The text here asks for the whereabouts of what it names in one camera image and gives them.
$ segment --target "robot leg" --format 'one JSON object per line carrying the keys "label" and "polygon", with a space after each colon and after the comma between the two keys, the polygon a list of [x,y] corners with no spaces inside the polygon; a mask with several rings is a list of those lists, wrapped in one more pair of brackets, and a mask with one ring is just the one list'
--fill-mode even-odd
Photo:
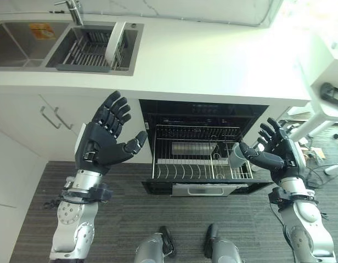
{"label": "robot leg", "polygon": [[222,237],[213,242],[213,263],[242,263],[239,249],[233,242]]}
{"label": "robot leg", "polygon": [[136,249],[134,263],[162,263],[164,258],[162,247],[162,235],[153,234],[142,241]]}
{"label": "robot leg", "polygon": [[161,226],[157,233],[142,241],[136,249],[134,263],[162,263],[168,256],[176,256],[173,238],[166,226]]}
{"label": "robot leg", "polygon": [[204,255],[213,263],[242,263],[239,249],[233,242],[218,235],[217,224],[208,227],[204,245]]}

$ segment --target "orange label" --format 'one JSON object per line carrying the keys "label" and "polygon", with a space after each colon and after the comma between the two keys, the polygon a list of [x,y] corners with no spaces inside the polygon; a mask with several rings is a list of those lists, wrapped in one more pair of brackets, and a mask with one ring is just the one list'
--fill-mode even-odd
{"label": "orange label", "polygon": [[54,31],[47,23],[29,24],[29,28],[36,39],[55,39]]}

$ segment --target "stainless steel sink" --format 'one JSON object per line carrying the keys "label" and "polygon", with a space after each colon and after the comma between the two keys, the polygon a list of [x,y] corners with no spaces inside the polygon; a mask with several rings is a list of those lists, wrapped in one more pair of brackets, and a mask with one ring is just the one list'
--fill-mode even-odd
{"label": "stainless steel sink", "polygon": [[128,72],[131,66],[134,66],[132,59],[135,56],[133,57],[133,54],[134,50],[137,53],[139,45],[137,36],[139,29],[142,30],[142,28],[143,25],[125,24],[119,34],[112,64],[109,65],[105,53],[110,37],[114,37],[114,32],[117,31],[116,24],[73,27],[59,44],[46,66],[62,71]]}
{"label": "stainless steel sink", "polygon": [[132,76],[143,24],[1,21],[0,70]]}
{"label": "stainless steel sink", "polygon": [[0,23],[0,67],[39,67],[68,22]]}

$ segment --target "cup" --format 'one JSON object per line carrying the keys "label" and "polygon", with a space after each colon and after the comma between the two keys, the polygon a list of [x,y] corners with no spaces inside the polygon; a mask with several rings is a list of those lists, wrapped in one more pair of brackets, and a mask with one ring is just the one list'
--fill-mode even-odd
{"label": "cup", "polygon": [[246,162],[246,158],[241,152],[240,145],[238,142],[236,142],[233,145],[233,149],[228,160],[231,168],[239,168]]}

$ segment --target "dishwasher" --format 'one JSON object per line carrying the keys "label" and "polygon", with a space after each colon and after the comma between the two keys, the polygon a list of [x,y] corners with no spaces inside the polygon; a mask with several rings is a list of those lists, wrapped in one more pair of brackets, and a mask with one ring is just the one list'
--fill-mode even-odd
{"label": "dishwasher", "polygon": [[148,194],[189,197],[245,195],[273,183],[255,179],[250,163],[228,157],[268,106],[140,100],[153,155]]}

